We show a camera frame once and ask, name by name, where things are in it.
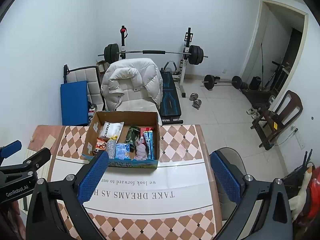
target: snack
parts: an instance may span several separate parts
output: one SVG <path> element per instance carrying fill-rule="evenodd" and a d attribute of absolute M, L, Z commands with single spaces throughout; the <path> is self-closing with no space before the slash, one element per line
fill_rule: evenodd
<path fill-rule="evenodd" d="M 127 136 L 125 137 L 125 142 L 130 144 L 130 150 L 133 152 L 136 148 L 135 141 L 139 139 L 140 128 L 137 126 L 130 126 Z"/>
<path fill-rule="evenodd" d="M 139 140 L 136 140 L 136 148 L 137 148 L 137 155 L 134 157 L 136 160 L 144 161 L 148 158 L 148 152 L 146 149 L 146 146 L 140 142 Z"/>
<path fill-rule="evenodd" d="M 106 152 L 110 159 L 114 159 L 116 155 L 116 140 L 109 139 L 106 143 Z"/>
<path fill-rule="evenodd" d="M 106 142 L 104 140 L 101 140 L 100 138 L 97 138 L 97 143 L 94 152 L 97 153 L 98 150 L 106 150 Z"/>
<path fill-rule="evenodd" d="M 144 139 L 143 132 L 152 131 L 152 130 L 153 130 L 152 127 L 140 128 L 140 142 L 141 143 L 144 143 L 146 145 L 146 140 Z"/>
<path fill-rule="evenodd" d="M 100 131 L 99 138 L 105 139 L 105 140 L 114 139 L 117 142 L 123 125 L 124 125 L 124 122 L 119 122 L 119 123 L 105 122 L 103 125 L 103 128 Z"/>
<path fill-rule="evenodd" d="M 153 140 L 152 140 L 152 131 L 145 131 L 143 132 L 143 136 L 146 140 L 146 143 L 147 143 L 147 147 L 148 147 L 148 159 L 152 159 L 152 156 L 153 156 Z"/>
<path fill-rule="evenodd" d="M 154 155 L 154 151 L 153 151 L 153 132 L 148 131 L 148 134 L 149 134 L 149 144 L 150 144 L 150 155 L 151 155 L 151 159 L 154 160 L 155 155 Z"/>
<path fill-rule="evenodd" d="M 125 158 L 130 159 L 130 144 L 117 143 L 116 144 L 116 158 L 123 160 Z"/>

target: door frame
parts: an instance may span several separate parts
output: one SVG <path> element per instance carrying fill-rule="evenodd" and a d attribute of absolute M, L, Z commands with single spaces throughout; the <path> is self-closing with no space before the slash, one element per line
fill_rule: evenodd
<path fill-rule="evenodd" d="M 253 49 L 253 46 L 254 46 L 254 43 L 255 43 L 255 40 L 256 40 L 256 36 L 257 36 L 257 31 L 258 31 L 258 27 L 259 27 L 259 24 L 260 24 L 260 18 L 261 18 L 261 12 L 262 12 L 262 5 L 263 3 L 266 2 L 266 3 L 273 3 L 273 4 L 276 4 L 276 5 L 280 5 L 282 7 L 285 7 L 285 8 L 288 8 L 288 9 L 291 9 L 293 11 L 296 11 L 302 15 L 304 15 L 304 25 L 303 25 L 303 32 L 302 32 L 302 38 L 301 38 L 301 43 L 300 43 L 300 47 L 299 47 L 299 50 L 298 50 L 298 53 L 297 53 L 297 57 L 296 57 L 296 60 L 292 66 L 292 69 L 290 71 L 290 74 L 287 78 L 287 80 L 285 81 L 282 89 L 280 90 L 279 94 L 277 95 L 276 99 L 273 101 L 273 103 L 271 104 L 270 108 L 269 109 L 273 109 L 276 104 L 279 102 L 279 100 L 282 98 L 282 95 L 284 94 L 284 92 L 286 91 L 287 87 L 288 87 L 288 84 L 290 83 L 292 77 L 293 77 L 293 74 L 294 72 L 296 71 L 297 67 L 298 67 L 298 64 L 299 64 L 299 61 L 300 61 L 300 58 L 301 58 L 301 54 L 302 54 L 302 51 L 303 51 L 303 48 L 304 48 L 304 44 L 306 42 L 306 37 L 307 37 L 307 31 L 308 31 L 308 19 L 309 19 L 309 14 L 305 11 L 302 11 L 300 9 L 297 9 L 295 7 L 292 7 L 290 5 L 287 5 L 287 4 L 284 4 L 284 3 L 280 3 L 280 2 L 277 2 L 277 1 L 274 1 L 274 0 L 260 0 L 260 6 L 259 6 L 259 13 L 258 13 L 258 18 L 257 18 L 257 23 L 256 23 L 256 26 L 255 26 L 255 30 L 254 30 L 254 33 L 253 33 L 253 37 L 252 37 L 252 40 L 251 40 L 251 44 L 250 44 L 250 47 L 249 47 L 249 50 L 248 50 L 248 53 L 247 53 L 247 56 L 245 58 L 245 61 L 244 61 L 244 64 L 243 64 L 243 67 L 241 69 L 241 72 L 240 72 L 240 77 L 242 77 L 243 73 L 244 73 L 244 70 L 246 69 L 247 67 L 247 64 L 248 64 L 248 61 L 249 61 L 249 58 L 250 58 L 250 55 L 252 53 L 252 49 Z"/>

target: doorway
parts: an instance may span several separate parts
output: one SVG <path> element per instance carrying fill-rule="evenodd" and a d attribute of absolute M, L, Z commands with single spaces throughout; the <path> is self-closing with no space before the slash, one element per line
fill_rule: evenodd
<path fill-rule="evenodd" d="M 308 15 L 289 6 L 261 0 L 259 17 L 241 78 L 242 90 L 252 106 L 269 108 L 271 96 L 278 101 L 300 60 Z"/>

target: sneaker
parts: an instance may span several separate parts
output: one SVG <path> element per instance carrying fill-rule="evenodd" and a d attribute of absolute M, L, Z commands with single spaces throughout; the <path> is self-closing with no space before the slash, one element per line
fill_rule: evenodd
<path fill-rule="evenodd" d="M 254 108 L 250 108 L 249 110 L 247 110 L 247 114 L 254 114 L 254 113 L 257 113 L 257 109 L 254 109 Z"/>
<path fill-rule="evenodd" d="M 260 114 L 258 112 L 254 113 L 252 116 L 252 119 L 258 119 L 260 117 Z"/>

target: red object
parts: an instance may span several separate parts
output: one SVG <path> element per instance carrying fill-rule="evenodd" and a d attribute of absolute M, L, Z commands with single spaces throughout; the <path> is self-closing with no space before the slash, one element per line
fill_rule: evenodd
<path fill-rule="evenodd" d="M 310 212 L 307 215 L 309 219 L 314 218 L 320 211 L 320 167 L 316 168 L 312 172 L 312 177 L 309 182 L 310 194 L 311 194 L 311 205 Z"/>
<path fill-rule="evenodd" d="M 152 127 L 140 128 L 140 142 L 146 144 L 146 140 L 144 139 L 143 132 L 152 131 Z"/>

